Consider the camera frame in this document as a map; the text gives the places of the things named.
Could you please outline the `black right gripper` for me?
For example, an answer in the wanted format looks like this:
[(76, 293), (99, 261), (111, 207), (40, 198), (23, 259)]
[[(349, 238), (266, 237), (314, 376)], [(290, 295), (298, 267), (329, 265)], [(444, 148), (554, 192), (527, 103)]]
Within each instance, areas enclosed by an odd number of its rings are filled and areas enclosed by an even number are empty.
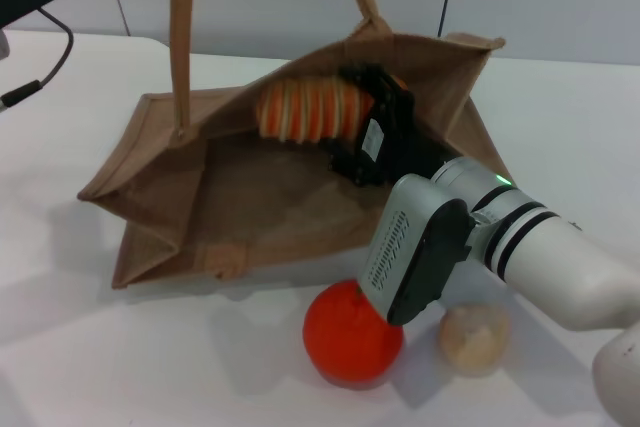
[(368, 93), (374, 102), (351, 152), (341, 141), (328, 141), (329, 168), (344, 172), (357, 186), (394, 184), (407, 174), (427, 179), (453, 159), (445, 143), (421, 132), (414, 116), (414, 96), (406, 84), (379, 64), (351, 64), (339, 76)]

